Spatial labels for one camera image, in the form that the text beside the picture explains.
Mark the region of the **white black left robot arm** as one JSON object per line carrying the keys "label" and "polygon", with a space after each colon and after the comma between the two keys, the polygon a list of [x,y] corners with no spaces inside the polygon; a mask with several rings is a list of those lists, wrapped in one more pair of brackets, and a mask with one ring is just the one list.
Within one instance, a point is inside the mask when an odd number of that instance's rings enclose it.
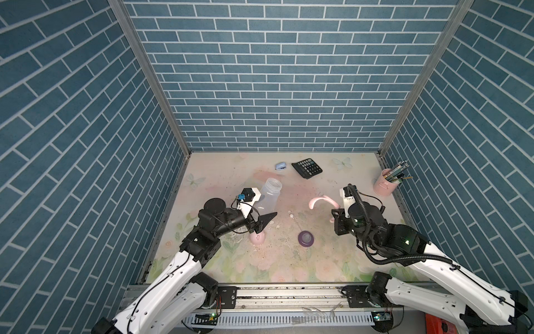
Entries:
{"label": "white black left robot arm", "polygon": [[170,264],[112,320],[101,318],[92,333],[169,333],[193,311],[212,306],[218,282],[203,268],[220,249],[221,236],[260,233],[276,215],[258,214],[252,202],[239,201],[232,208],[221,198],[208,200]]}

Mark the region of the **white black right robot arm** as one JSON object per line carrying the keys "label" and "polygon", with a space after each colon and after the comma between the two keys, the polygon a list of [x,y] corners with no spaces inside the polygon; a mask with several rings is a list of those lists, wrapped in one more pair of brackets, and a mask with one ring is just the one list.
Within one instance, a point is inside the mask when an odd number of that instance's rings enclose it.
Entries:
{"label": "white black right robot arm", "polygon": [[466,333],[528,333],[524,323],[528,298],[479,278],[452,260],[427,237],[408,225],[388,224],[379,208],[367,202],[332,210],[337,235],[352,235],[357,247],[377,265],[400,264],[445,289],[444,293],[375,272],[366,289],[375,306],[407,306],[454,324]]}

